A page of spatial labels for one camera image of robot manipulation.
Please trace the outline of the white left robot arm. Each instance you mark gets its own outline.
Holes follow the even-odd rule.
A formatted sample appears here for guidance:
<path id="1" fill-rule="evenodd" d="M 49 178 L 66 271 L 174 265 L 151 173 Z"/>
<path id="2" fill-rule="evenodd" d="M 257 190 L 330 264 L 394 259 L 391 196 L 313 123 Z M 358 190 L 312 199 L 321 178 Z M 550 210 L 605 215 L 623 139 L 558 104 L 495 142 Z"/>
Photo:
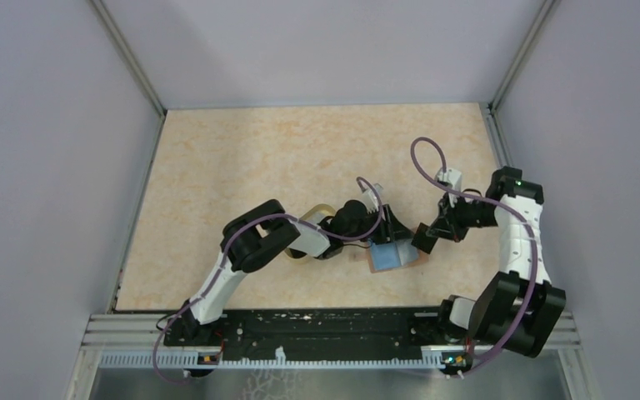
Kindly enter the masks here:
<path id="1" fill-rule="evenodd" d="M 349 200 L 332 215 L 318 210 L 297 220 L 281 203 L 269 200 L 231 221 L 223 229 L 221 252 L 201 289 L 182 306 L 183 332 L 197 345 L 210 343 L 217 321 L 240 282 L 282 253 L 326 260 L 351 244 L 366 243 L 376 271 L 405 267 L 420 258 L 413 231 L 389 205 L 368 206 Z"/>

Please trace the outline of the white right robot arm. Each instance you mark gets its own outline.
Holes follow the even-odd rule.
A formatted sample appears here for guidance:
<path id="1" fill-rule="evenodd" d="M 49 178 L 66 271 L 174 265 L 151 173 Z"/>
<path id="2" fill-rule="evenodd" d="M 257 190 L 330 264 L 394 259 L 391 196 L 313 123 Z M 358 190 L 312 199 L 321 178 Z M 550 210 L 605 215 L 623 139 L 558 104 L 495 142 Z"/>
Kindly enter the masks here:
<path id="1" fill-rule="evenodd" d="M 446 186 L 438 216 L 428 228 L 430 243 L 461 242 L 472 228 L 499 230 L 498 271 L 476 300 L 450 296 L 442 303 L 436 332 L 445 343 L 471 339 L 535 358 L 543 349 L 566 305 L 566 293 L 554 287 L 543 262 L 541 185 L 523 180 L 521 170 L 502 167 L 492 174 L 485 198 L 459 197 L 462 174 L 449 168 L 435 179 Z"/>

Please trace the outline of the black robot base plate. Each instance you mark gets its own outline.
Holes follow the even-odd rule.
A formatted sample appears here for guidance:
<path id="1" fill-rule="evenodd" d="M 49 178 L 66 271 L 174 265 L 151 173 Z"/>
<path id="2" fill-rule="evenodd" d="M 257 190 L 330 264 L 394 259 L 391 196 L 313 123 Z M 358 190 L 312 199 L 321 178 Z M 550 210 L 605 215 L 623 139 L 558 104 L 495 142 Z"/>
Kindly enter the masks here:
<path id="1" fill-rule="evenodd" d="M 278 348 L 299 362 L 412 361 L 424 346 L 463 347 L 466 336 L 439 306 L 238 309 L 204 325 L 185 312 L 163 343 L 220 347 L 224 361 L 270 361 Z"/>

